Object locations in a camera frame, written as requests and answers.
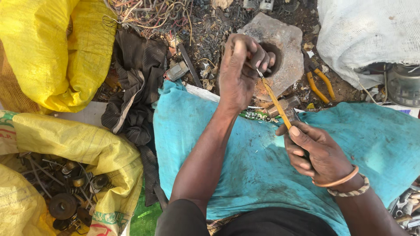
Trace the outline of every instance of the pliers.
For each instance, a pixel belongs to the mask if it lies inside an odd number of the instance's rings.
[[[335,100],[336,95],[334,94],[333,87],[331,86],[330,80],[324,75],[324,73],[322,73],[318,69],[318,67],[316,67],[312,63],[311,59],[309,58],[308,53],[303,48],[301,50],[302,50],[302,53],[303,53],[303,65],[304,65],[304,69],[305,69],[305,74],[306,74],[306,77],[308,78],[308,82],[309,82],[309,85],[311,86],[311,89],[315,92],[316,95],[319,96],[319,98],[323,102],[330,103],[330,100],[328,100],[328,98],[324,94],[322,94],[321,91],[319,91],[318,88],[315,86],[315,82],[314,82],[312,72],[311,72],[311,71],[313,71],[325,82],[325,84],[327,85],[328,93],[331,96],[331,99]]]

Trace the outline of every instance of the dark striped cloth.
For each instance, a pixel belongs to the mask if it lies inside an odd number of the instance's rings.
[[[111,96],[101,117],[103,126],[114,134],[125,134],[141,152],[146,206],[159,200],[164,207],[168,201],[160,188],[158,160],[145,146],[151,140],[153,112],[150,105],[159,99],[157,89],[163,84],[167,49],[164,41],[118,31],[114,43],[115,68],[124,92]]]

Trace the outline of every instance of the blue cloth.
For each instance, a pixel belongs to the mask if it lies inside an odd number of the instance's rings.
[[[166,196],[182,163],[197,142],[217,103],[165,81],[154,114],[160,185]],[[375,104],[345,103],[302,121],[325,129],[352,164],[360,168],[385,206],[419,176],[420,122],[407,114]],[[289,207],[325,220],[338,235],[350,235],[340,209],[325,188],[299,174],[275,136],[273,123],[238,117],[226,148],[207,219],[219,219],[262,207]]]

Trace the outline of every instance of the copper bangle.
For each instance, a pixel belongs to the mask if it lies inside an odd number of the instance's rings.
[[[319,184],[319,183],[315,182],[315,180],[312,180],[312,183],[315,186],[325,187],[325,188],[334,187],[334,186],[337,186],[339,184],[345,183],[349,179],[353,178],[359,172],[359,167],[357,165],[352,164],[352,166],[354,167],[354,170],[349,175],[347,175],[346,177],[344,177],[340,180],[337,180],[337,181],[334,181],[334,182],[331,182],[331,183],[328,183],[328,184]]]

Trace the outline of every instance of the tangled wire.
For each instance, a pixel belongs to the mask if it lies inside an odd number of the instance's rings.
[[[118,16],[118,23],[128,24],[140,31],[153,29],[166,33],[175,30],[177,26],[183,27],[188,22],[191,29],[192,0],[107,1],[111,10]]]

